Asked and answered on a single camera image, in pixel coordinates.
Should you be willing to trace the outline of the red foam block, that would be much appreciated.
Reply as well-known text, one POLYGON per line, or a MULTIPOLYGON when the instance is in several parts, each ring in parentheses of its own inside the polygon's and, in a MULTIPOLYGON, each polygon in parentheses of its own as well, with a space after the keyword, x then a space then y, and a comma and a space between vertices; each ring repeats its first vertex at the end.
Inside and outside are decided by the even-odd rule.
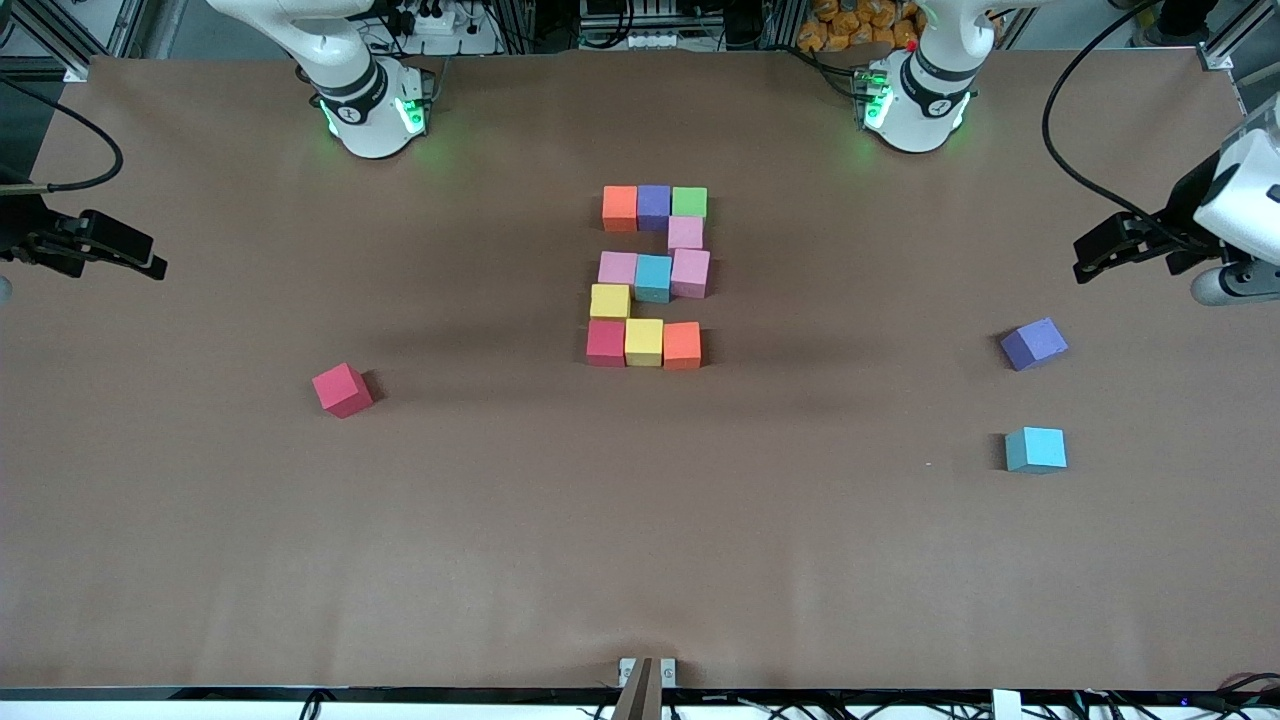
POLYGON ((588 325, 585 359, 590 366, 627 366, 626 320, 593 318, 588 325))
POLYGON ((375 404, 364 375, 348 363, 315 375, 311 384, 323 410, 338 419, 353 416, 375 404))

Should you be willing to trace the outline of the bag of orange items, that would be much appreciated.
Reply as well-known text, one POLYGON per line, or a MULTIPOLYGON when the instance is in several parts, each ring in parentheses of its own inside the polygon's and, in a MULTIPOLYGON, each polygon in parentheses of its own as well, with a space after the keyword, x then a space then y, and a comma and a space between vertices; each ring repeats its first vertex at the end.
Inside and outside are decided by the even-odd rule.
POLYGON ((809 0, 795 45, 806 53, 837 53, 869 44, 911 50, 929 19, 914 0, 809 0))

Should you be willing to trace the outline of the white power strip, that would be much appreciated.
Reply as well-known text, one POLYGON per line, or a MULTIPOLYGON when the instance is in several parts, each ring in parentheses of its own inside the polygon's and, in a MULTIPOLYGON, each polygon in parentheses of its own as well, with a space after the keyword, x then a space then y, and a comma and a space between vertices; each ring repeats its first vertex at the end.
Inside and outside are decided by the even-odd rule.
POLYGON ((726 45, 717 29, 719 27, 713 27, 710 33, 692 27, 631 29, 622 38, 614 37, 612 31, 591 32, 581 41, 580 47, 620 53, 676 49, 690 53, 718 53, 726 50, 726 45))
POLYGON ((471 26, 470 9, 460 0, 388 0, 388 24, 398 37, 445 37, 471 26))

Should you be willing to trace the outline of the aluminium frame post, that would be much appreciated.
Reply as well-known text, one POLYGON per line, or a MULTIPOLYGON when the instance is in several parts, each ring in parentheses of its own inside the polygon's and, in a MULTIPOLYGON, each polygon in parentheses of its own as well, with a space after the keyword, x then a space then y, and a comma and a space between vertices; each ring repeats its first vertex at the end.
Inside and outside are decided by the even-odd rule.
POLYGON ((1280 0, 1219 0, 1201 46, 1212 70, 1249 74, 1280 61, 1280 0))

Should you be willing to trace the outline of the small metal bracket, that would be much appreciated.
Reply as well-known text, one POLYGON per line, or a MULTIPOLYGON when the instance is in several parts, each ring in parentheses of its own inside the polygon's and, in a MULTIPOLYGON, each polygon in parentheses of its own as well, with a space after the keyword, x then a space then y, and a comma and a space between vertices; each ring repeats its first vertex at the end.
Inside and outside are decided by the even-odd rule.
MULTIPOLYGON (((617 664, 618 675, 616 685, 620 689, 623 688, 627 680, 630 679, 630 675, 635 669, 637 659, 635 657, 623 657, 618 661, 617 664)), ((657 666, 660 669, 662 687, 664 689, 678 688, 677 661, 675 659, 660 659, 657 662, 657 666)))

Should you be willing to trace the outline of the brown post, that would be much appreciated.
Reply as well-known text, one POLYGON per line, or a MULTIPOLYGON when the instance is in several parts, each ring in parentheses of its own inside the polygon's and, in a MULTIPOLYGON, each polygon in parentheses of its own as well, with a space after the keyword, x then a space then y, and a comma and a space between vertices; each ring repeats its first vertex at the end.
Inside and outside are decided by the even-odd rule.
POLYGON ((663 720, 663 667, 659 659, 635 659, 622 673, 623 684, 611 720, 663 720))

